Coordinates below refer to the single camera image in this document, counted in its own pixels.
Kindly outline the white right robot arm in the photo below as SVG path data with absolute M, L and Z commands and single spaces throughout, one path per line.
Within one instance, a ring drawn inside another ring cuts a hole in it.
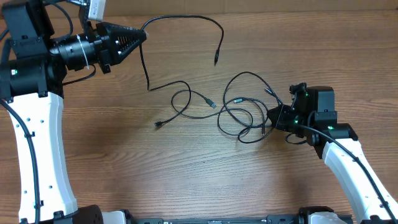
M 330 86 L 289 87 L 292 104 L 279 103 L 267 115 L 273 128 L 304 138 L 338 179 L 358 223 L 397 223 L 397 202 L 366 160 L 358 135 L 338 122 Z

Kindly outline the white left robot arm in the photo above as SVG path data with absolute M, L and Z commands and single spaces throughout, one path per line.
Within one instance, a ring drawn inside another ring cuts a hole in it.
M 45 1 L 2 5 L 10 38 L 1 58 L 1 104 L 16 135 L 20 223 L 134 223 L 127 210 L 79 207 L 62 140 L 63 89 L 69 70 L 108 73 L 146 40 L 143 30 L 103 21 L 103 1 L 79 1 L 82 34 L 54 37 Z

